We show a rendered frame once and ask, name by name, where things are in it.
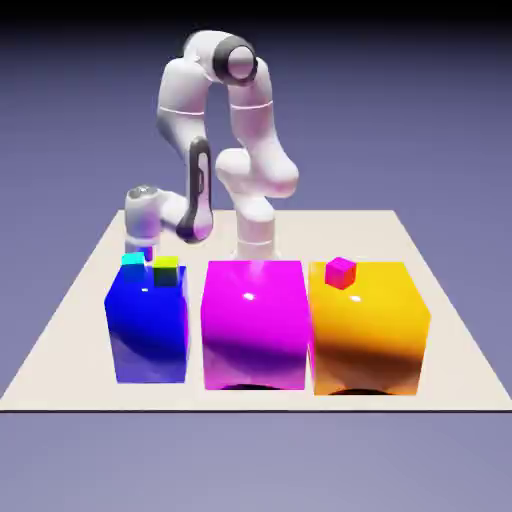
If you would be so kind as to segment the large orange box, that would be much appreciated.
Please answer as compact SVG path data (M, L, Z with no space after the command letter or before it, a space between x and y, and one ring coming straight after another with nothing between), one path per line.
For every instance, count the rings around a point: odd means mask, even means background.
M359 262L353 284L325 283L308 268L316 395L418 391L431 313L402 262Z

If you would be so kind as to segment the small yellow-green cube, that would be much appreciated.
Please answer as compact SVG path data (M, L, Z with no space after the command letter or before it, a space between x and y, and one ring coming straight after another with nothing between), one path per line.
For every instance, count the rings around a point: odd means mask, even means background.
M177 256L156 256L153 261L153 279L155 287L174 287L179 279L179 260Z

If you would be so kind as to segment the small red cube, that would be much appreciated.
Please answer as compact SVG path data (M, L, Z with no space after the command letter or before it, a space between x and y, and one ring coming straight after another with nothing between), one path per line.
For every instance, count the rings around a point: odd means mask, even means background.
M324 281L331 287L344 290L355 282L356 271L356 262L336 257L326 264Z

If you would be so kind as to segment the large blue box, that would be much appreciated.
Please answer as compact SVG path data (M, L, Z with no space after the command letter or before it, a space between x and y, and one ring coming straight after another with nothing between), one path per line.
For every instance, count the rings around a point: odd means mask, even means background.
M122 384L176 384L186 379L190 333L187 269L178 284L155 287L153 266L140 282L126 282L120 269L104 307L116 380Z

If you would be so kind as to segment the small cyan cube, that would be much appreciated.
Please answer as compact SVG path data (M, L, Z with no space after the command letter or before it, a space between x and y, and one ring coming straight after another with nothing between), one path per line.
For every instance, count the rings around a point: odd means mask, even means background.
M125 253L121 258L120 276L126 282L140 282L145 276L145 255L143 252Z

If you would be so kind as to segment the large magenta box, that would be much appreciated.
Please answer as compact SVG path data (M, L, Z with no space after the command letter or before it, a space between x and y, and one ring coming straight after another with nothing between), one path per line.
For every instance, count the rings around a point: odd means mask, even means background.
M201 336L206 389L304 389L312 321L301 262L209 262Z

